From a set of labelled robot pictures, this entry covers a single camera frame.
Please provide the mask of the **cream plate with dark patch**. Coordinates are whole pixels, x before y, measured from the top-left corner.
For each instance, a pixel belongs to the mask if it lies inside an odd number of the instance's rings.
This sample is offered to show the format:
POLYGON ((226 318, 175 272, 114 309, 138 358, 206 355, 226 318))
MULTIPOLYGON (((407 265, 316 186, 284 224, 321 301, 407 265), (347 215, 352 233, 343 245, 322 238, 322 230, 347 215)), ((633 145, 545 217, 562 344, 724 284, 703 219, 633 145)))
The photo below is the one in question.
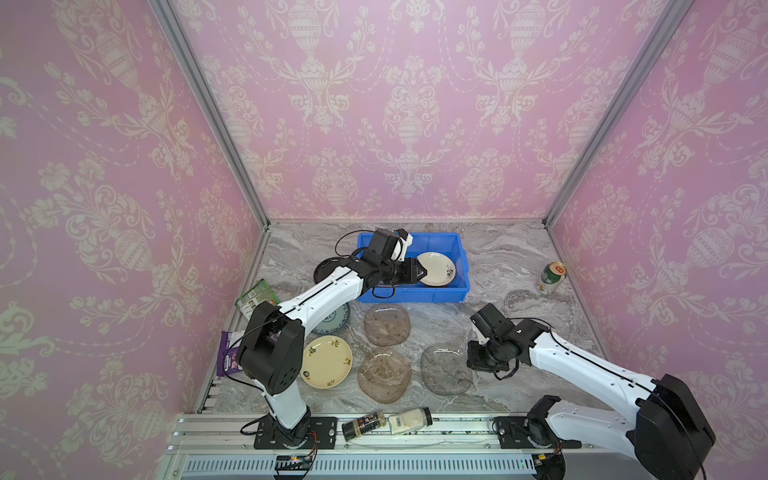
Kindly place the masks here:
POLYGON ((448 286, 456 277, 457 267, 446 255, 438 252, 424 252, 417 257, 426 275, 420 282, 428 287, 448 286))

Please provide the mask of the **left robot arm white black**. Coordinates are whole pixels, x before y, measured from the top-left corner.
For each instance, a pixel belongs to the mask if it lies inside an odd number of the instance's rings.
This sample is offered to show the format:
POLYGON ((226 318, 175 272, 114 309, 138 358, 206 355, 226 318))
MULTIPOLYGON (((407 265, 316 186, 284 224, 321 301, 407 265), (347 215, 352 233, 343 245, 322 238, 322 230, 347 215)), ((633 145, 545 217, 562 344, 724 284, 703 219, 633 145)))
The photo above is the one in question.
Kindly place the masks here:
POLYGON ((427 270, 408 255, 413 241, 404 229, 379 228, 365 246, 320 262, 315 285, 305 292, 278 305, 263 301, 253 308, 235 342, 235 360, 269 407, 258 420, 268 439, 301 448, 311 438, 311 410, 296 384, 307 336, 339 307, 379 286, 419 283, 427 270))

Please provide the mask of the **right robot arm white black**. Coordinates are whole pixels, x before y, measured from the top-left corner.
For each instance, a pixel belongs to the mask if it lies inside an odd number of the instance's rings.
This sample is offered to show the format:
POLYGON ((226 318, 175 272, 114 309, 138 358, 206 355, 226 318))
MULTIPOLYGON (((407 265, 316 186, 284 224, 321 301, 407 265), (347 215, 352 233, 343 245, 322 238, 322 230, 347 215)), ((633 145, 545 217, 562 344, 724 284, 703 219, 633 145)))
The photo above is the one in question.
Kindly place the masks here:
POLYGON ((557 395, 527 413, 530 441, 560 453, 568 442, 591 444, 637 461, 656 479, 707 476, 716 435, 688 385, 615 365, 559 336, 537 318, 508 318, 487 304, 470 318, 480 338, 467 345, 469 369, 503 381, 521 366, 556 375, 604 403, 596 409, 557 395))

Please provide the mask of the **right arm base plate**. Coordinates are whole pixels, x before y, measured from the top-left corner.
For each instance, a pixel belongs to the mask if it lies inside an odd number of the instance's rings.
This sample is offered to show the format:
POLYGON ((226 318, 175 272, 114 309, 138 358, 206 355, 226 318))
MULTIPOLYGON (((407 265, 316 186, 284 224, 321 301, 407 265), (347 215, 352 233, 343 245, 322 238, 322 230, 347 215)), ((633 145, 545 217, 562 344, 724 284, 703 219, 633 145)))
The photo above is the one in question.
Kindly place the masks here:
POLYGON ((495 417, 491 423, 502 449, 580 449, 578 440, 557 437, 543 421, 524 416, 495 417))

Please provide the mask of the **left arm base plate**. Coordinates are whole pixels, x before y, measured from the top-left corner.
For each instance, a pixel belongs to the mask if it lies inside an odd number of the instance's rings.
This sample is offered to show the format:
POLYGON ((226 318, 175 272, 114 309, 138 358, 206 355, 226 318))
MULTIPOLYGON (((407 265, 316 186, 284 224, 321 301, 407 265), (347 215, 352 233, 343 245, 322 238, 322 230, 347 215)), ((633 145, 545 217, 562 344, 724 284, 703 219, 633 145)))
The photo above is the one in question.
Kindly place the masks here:
POLYGON ((333 450, 337 440, 338 418, 311 416, 288 430, 271 415, 259 419, 254 436, 255 450, 312 449, 333 450))

